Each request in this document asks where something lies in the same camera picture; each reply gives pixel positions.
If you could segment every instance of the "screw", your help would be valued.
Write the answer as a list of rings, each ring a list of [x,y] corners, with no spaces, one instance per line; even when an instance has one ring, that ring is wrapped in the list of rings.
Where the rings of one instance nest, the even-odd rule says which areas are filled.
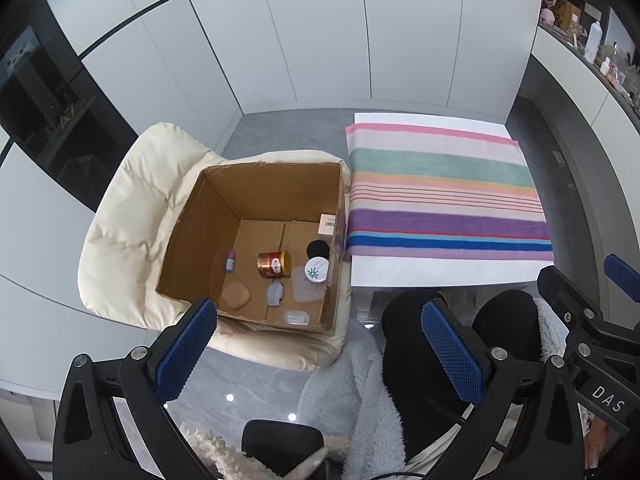
[[[589,357],[591,355],[591,348],[589,348],[587,343],[580,343],[578,345],[578,352],[580,352],[582,357]]]
[[[132,351],[131,351],[131,357],[133,359],[135,359],[136,361],[139,361],[140,359],[142,359],[144,356],[146,355],[146,347],[144,346],[136,346]]]
[[[551,364],[556,368],[562,368],[564,366],[564,359],[562,359],[559,355],[552,355]]]
[[[81,366],[84,366],[84,364],[86,363],[86,360],[87,360],[87,354],[77,355],[74,358],[74,366],[77,366],[78,368]]]
[[[498,359],[498,361],[504,361],[507,358],[507,351],[504,348],[500,348],[499,346],[495,347],[491,350],[491,355],[494,359]]]

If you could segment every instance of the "barcode label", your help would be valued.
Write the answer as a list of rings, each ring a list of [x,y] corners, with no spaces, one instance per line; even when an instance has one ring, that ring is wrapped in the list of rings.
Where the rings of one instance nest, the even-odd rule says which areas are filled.
[[[318,234],[325,236],[333,236],[335,228],[335,215],[320,215],[320,225],[318,227]]]

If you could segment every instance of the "striped blanket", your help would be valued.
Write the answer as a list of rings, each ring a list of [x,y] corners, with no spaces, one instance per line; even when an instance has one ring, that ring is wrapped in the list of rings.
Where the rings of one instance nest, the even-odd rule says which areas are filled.
[[[554,259],[536,187],[514,140],[404,124],[354,124],[346,133],[351,254]]]

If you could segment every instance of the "open cardboard box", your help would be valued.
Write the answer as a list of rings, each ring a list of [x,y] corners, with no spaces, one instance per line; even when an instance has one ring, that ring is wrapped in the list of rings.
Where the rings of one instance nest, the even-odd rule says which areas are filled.
[[[291,267],[303,267],[306,246],[319,237],[321,214],[336,217],[324,298],[298,303],[291,278],[280,306],[267,306],[271,278],[258,273],[259,253],[289,251]],[[332,333],[344,241],[344,190],[340,164],[263,163],[212,166],[200,172],[172,231],[156,291],[174,300],[210,298],[221,316],[279,328]],[[236,268],[225,273],[226,256],[236,252]],[[237,310],[222,290],[241,282],[251,300]],[[284,321],[289,310],[309,314],[308,325]]]

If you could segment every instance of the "blue gripper pad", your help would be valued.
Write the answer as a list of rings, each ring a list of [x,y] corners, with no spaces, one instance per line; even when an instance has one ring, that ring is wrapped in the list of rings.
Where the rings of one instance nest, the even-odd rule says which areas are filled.
[[[604,259],[604,273],[619,286],[628,297],[640,303],[640,274],[615,254]]]
[[[479,406],[484,395],[482,368],[433,301],[422,308],[422,332],[460,400]]]
[[[190,316],[191,319],[187,321],[184,329],[156,365],[154,395],[159,402],[168,402],[180,396],[211,335],[216,330],[218,323],[216,304],[211,300],[203,300],[199,306],[194,303],[191,308],[194,307],[197,311]]]

